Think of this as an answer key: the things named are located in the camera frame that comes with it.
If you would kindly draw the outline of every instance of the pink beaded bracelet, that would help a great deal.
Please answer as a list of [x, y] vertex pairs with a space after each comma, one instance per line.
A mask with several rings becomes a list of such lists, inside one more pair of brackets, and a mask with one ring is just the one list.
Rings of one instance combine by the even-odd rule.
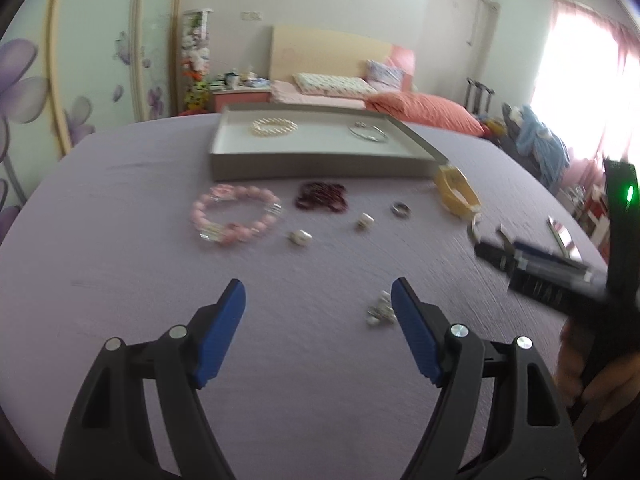
[[[226, 226], [207, 220], [205, 209], [214, 203], [227, 202], [242, 198], [254, 198], [261, 200], [266, 205], [264, 215], [250, 226], [244, 226], [237, 222], [232, 222]], [[193, 203], [191, 211], [191, 221], [200, 233], [200, 236], [209, 242], [218, 242], [229, 245], [236, 240], [247, 242], [254, 235], [265, 232], [270, 226], [275, 224], [282, 214], [280, 199], [268, 189], [259, 187], [230, 186], [229, 184], [218, 184], [209, 190], [209, 194], [204, 194], [199, 200]]]

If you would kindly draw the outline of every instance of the dark red bracelet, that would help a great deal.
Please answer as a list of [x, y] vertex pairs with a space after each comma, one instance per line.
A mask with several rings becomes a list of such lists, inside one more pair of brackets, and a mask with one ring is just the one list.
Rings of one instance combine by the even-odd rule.
[[303, 210], [322, 206], [334, 213], [344, 213], [349, 208], [343, 196], [345, 191], [346, 188], [342, 184], [307, 182], [300, 186], [300, 193], [294, 204], [298, 209]]

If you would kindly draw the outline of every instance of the nightstand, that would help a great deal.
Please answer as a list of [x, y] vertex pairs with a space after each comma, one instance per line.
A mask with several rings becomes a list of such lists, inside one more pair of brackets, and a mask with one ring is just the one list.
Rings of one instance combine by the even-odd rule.
[[266, 88], [251, 88], [241, 86], [236, 90], [210, 91], [211, 110], [219, 114], [225, 106], [238, 103], [268, 103], [271, 100], [271, 90]]

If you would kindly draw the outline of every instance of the pink bed sheet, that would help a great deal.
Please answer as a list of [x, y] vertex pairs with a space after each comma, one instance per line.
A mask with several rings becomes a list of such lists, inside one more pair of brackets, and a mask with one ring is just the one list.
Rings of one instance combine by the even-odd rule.
[[286, 81], [271, 82], [271, 102], [289, 105], [337, 106], [340, 108], [356, 108], [357, 110], [364, 110], [364, 101], [359, 99], [304, 95], [300, 93], [297, 86], [292, 83], [287, 83]]

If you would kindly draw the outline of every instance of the flower stem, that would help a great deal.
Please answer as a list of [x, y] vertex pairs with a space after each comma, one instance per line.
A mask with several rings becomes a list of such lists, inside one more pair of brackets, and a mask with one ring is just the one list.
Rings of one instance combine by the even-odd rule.
[[27, 203], [27, 196], [25, 195], [24, 190], [22, 189], [22, 186], [18, 181], [18, 177], [15, 174], [14, 165], [11, 163], [11, 159], [9, 158], [8, 153], [6, 154], [2, 162], [4, 163], [4, 169], [6, 170], [6, 176], [9, 179], [11, 185], [14, 187], [14, 191], [18, 196], [18, 200], [20, 200], [22, 205], [25, 205]]

